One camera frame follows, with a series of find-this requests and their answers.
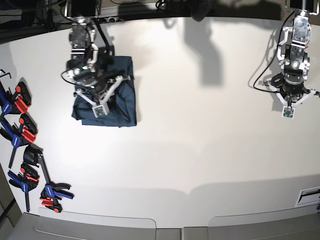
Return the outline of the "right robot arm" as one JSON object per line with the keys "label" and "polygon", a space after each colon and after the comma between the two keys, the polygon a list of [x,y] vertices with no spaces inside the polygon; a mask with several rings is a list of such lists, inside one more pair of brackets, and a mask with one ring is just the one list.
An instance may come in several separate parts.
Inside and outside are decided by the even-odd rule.
{"label": "right robot arm", "polygon": [[113,69],[113,56],[98,20],[99,1],[68,0],[61,15],[72,23],[68,40],[70,60],[61,77],[75,87],[76,95],[93,107],[104,105],[126,80],[122,69]]}

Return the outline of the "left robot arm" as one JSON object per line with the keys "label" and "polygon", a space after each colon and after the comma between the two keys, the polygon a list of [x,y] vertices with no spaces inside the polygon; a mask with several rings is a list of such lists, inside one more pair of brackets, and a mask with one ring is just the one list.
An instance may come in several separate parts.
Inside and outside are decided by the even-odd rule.
{"label": "left robot arm", "polygon": [[319,14],[319,1],[286,0],[285,6],[292,9],[293,20],[283,25],[283,38],[276,48],[281,72],[263,84],[277,96],[284,109],[292,110],[310,97],[320,95],[317,90],[305,87],[311,67],[307,52],[312,37],[309,18]]}

